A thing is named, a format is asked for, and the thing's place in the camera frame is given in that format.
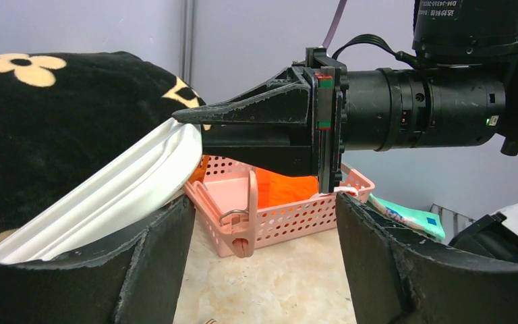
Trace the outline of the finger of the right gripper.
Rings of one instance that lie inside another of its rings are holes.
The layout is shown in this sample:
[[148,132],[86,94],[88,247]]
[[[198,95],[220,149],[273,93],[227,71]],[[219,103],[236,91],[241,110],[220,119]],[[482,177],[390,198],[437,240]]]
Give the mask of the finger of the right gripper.
[[315,176],[307,129],[283,126],[214,126],[202,133],[203,153],[230,158],[284,176]]
[[184,124],[292,125],[308,122],[312,85],[298,67],[288,67],[255,88],[221,103],[176,111]]

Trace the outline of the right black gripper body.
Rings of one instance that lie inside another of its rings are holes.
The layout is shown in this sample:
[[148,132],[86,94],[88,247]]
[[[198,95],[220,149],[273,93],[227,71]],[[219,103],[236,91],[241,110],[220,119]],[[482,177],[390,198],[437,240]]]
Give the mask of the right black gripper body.
[[342,180],[341,156],[345,147],[341,131],[347,119],[347,67],[329,57],[326,48],[310,47],[306,49],[304,76],[312,87],[310,112],[318,191],[332,193]]

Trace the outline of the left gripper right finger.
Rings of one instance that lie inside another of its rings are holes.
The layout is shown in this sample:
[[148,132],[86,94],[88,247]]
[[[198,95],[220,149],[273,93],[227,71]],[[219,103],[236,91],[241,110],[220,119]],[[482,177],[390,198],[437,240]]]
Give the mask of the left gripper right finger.
[[437,243],[347,194],[336,216],[358,323],[518,323],[518,263]]

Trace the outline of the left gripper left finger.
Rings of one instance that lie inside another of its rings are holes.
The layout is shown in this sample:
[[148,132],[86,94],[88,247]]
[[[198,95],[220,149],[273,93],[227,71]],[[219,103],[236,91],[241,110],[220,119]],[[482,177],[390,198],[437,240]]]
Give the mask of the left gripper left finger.
[[0,323],[172,323],[194,219],[182,195],[50,261],[0,264]]

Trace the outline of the white clip hanger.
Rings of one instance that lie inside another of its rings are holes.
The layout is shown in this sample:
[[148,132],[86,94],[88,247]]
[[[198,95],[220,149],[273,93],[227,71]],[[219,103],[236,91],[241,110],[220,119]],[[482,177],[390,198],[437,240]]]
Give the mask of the white clip hanger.
[[49,261],[146,218],[183,193],[201,157],[200,127],[168,119],[0,241],[0,263]]

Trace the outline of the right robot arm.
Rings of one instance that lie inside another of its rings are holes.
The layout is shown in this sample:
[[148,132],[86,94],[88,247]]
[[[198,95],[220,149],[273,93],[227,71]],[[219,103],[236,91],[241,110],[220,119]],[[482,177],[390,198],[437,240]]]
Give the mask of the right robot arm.
[[413,54],[374,45],[405,70],[350,72],[326,45],[266,82],[174,118],[202,135],[211,177],[188,186],[221,256],[333,228],[335,192],[365,202],[370,181],[345,151],[479,146],[518,153],[518,1],[416,1]]

